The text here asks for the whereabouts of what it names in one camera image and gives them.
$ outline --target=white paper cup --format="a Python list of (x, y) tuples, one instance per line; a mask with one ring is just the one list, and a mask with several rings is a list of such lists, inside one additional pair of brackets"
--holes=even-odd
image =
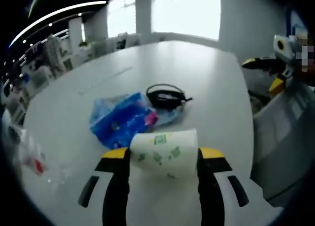
[(131, 162), (152, 174), (168, 178), (185, 178), (196, 171), (197, 132), (139, 133), (132, 139)]

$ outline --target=ceiling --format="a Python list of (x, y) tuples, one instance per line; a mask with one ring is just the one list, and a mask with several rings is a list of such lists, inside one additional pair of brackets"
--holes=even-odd
[(101, 0), (4, 0), (7, 6), (2, 4), (2, 11), (6, 12), (2, 16), (2, 25), (4, 27), (4, 36), (0, 40), (0, 48), (2, 62), (0, 65), (0, 72), (5, 72), (9, 69), (9, 64), (3, 66), (4, 61), (16, 56), (21, 56), (23, 51), (29, 48), (30, 43), (45, 39), (49, 34), (55, 34), (64, 29), (67, 29), (67, 22), (73, 17), (77, 17), (78, 13), (83, 13), (83, 21), (91, 16), (92, 13), (98, 11), (103, 5), (86, 6), (77, 9), (72, 9), (67, 12), (55, 15), (42, 23), (39, 23), (27, 33), (22, 35), (10, 48), (9, 44), (31, 23), (40, 19), (41, 17), (52, 13), (58, 9), (68, 6)]

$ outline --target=blue plastic bag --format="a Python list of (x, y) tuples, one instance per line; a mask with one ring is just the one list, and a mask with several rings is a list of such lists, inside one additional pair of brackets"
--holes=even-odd
[(134, 135), (145, 132), (157, 121), (156, 113), (135, 93), (116, 106), (106, 99), (94, 101), (90, 130), (109, 149), (129, 147)]

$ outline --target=white table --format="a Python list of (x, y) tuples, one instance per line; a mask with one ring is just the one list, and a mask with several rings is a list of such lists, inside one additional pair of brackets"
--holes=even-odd
[[(106, 80), (109, 74), (126, 67), (131, 69)], [(252, 112), (235, 56), (177, 41), (124, 49), (65, 74), (29, 105), (25, 128), (42, 145), (50, 170), (39, 178), (24, 167), (25, 189), (57, 225), (101, 225), (105, 194), (101, 183), (108, 178), (99, 180), (88, 208), (77, 203), (89, 177), (102, 175), (94, 168), (106, 151), (89, 130), (94, 99), (144, 92), (155, 83), (176, 85), (194, 98), (180, 122), (157, 131), (196, 128), (200, 147), (221, 150), (234, 170), (250, 176)], [(69, 177), (53, 190), (47, 179), (58, 175), (60, 165), (65, 166)]]

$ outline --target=black headphones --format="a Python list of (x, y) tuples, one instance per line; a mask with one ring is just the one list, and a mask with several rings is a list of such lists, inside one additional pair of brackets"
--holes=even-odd
[[(178, 91), (156, 90), (149, 92), (150, 89), (157, 86), (172, 87)], [(146, 95), (152, 106), (158, 109), (176, 109), (178, 106), (184, 105), (187, 101), (192, 100), (192, 97), (186, 99), (185, 93), (178, 87), (163, 83), (150, 86), (146, 91)]]

